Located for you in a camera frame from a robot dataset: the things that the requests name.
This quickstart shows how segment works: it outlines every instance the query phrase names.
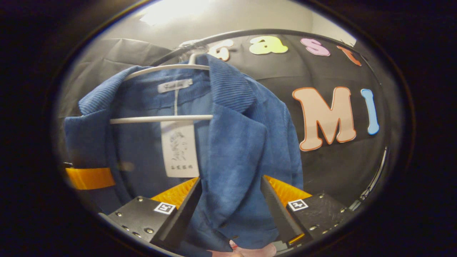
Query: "blue corduroy jacket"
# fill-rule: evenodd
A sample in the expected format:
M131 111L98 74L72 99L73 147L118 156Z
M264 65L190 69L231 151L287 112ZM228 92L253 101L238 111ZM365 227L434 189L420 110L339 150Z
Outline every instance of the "blue corduroy jacket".
M68 154L76 168L111 169L115 186L89 190L105 214L135 196L153 197L188 180L166 176L160 123L109 120L173 115L175 92L158 93L157 85L192 78L190 87L179 90L178 114L214 118L194 122L203 193L181 252L194 251L189 244L230 252L229 239L242 248L262 248L278 231L260 192L261 176L303 188L294 125L286 105L254 79L207 54L196 63L210 70L162 70L124 81L147 68L135 66L103 82L80 100L82 116L65 119Z

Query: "pink letter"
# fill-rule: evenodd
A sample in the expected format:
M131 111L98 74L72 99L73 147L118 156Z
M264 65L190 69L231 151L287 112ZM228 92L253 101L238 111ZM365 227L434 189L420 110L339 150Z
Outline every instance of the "pink letter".
M315 39L302 38L300 40L306 46L306 50L315 55L329 56L330 52Z

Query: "clothing label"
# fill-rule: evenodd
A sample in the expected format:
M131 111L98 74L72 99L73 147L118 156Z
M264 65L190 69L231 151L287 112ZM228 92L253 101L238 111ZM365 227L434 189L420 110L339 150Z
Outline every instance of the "clothing label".
M162 83L162 84L158 85L157 90L159 91L159 93L165 93L165 92L172 91L175 89L186 88L192 84L193 84L192 79L175 80L175 81L170 81L170 82Z
M162 151L168 177L198 177L194 121L162 121Z

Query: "colorful foam letter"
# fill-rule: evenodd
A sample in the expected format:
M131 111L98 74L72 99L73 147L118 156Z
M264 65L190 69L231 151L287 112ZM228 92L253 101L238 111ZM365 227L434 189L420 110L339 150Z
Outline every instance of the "colorful foam letter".
M379 131L379 124L377 123L376 108L374 106L373 92L369 89L360 90L365 102L367 103L368 117L370 119L370 125L368 126L368 133L374 135Z
M219 58L222 61L227 61L230 58L229 49L227 49L227 47L231 47L233 44L234 42L231 39L224 40L221 43L211 47L208 51L208 54Z
M253 54L281 54L287 52L287 46L282 45L282 42L277 37L262 36L251 39L251 47L249 51Z
M362 66L362 64L354 58L351 51L349 51L346 48L342 48L341 46L336 47L338 47L338 49L341 49L341 51L343 51L346 54L347 58L349 58L349 60L351 60L355 65Z
M322 146L322 139L318 136L318 127L321 128L328 144L333 143L335 134L340 126L336 140L340 143L356 138L354 120L351 108L351 91L347 87L336 87L333 90L333 102L330 108L319 92L312 87L294 90L293 98L300 101L305 122L305 139L300 143L302 151L311 151Z
M300 40L302 44L306 46L306 50L315 55L330 56L330 52L322 46L322 44L315 40L309 38L302 38Z

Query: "blue letter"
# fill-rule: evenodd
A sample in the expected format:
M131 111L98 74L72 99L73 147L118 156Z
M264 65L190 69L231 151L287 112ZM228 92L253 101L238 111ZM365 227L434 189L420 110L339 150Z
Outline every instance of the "blue letter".
M368 117L370 118L370 125L368 126L368 133L374 135L379 131L379 124L377 123L376 108L374 107L373 93L369 89L362 89L360 91L365 102L367 103Z

